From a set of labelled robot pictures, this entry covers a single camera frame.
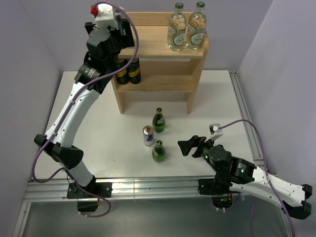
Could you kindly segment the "blue silver can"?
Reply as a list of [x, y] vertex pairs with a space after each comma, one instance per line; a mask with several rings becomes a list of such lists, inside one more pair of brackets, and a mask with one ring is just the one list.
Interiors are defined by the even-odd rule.
[[143, 140], [146, 146], [151, 146], [154, 143], [154, 129], [149, 125], [143, 128]]
[[122, 7], [119, 7], [119, 9], [114, 7], [114, 10], [117, 22], [122, 22], [125, 19], [125, 16], [123, 15], [125, 10]]

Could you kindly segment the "clear glass bottle green cap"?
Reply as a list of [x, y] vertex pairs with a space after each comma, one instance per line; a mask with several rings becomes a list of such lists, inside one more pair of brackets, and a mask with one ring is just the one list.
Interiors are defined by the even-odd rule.
[[169, 49], [173, 51], [181, 50], [185, 41], [187, 20], [183, 8], [184, 5], [177, 2], [168, 21], [167, 44]]

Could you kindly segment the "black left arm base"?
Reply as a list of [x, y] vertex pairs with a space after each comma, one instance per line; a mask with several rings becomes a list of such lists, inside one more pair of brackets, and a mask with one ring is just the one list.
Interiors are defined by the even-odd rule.
[[[108, 214], [111, 210], [111, 203], [107, 200], [112, 194], [112, 183], [111, 182], [97, 182], [90, 188], [81, 187], [76, 182], [70, 183], [66, 199], [77, 200], [77, 210], [81, 215], [96, 218]], [[104, 201], [108, 204], [108, 209], [103, 214], [92, 215], [99, 206], [100, 201]]]

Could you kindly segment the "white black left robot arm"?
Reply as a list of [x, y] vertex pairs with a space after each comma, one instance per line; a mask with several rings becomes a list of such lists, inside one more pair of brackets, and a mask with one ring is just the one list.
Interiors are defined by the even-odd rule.
[[121, 50], [138, 48], [139, 40], [135, 26], [126, 19], [119, 19], [117, 29], [91, 22], [85, 28], [89, 34], [88, 51], [70, 96], [51, 128], [44, 135], [36, 135], [34, 142], [40, 147], [39, 153], [46, 152], [61, 164], [61, 169], [75, 180], [84, 197], [91, 197], [96, 192], [95, 176], [83, 162], [83, 151], [73, 145], [74, 138], [90, 107], [113, 76], [131, 64], [128, 61], [124, 66], [119, 65]]

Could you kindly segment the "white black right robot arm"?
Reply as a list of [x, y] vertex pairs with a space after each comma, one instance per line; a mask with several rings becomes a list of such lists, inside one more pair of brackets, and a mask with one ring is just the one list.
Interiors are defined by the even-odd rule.
[[192, 156], [203, 158], [215, 171], [214, 178], [198, 180], [201, 195], [221, 196], [239, 192], [270, 202], [295, 219], [305, 220], [311, 215], [312, 206], [307, 200], [313, 193], [312, 186], [295, 185], [267, 174], [255, 164], [232, 156], [222, 145], [215, 145], [206, 137], [194, 135], [177, 144], [183, 156], [195, 148]]

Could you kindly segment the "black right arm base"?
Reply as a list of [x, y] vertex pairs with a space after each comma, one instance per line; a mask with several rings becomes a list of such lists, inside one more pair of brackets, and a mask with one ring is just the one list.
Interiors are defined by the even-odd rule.
[[216, 208], [231, 208], [240, 201], [240, 193], [230, 191], [229, 187], [215, 184], [214, 178], [198, 179], [200, 195], [211, 196], [211, 202]]

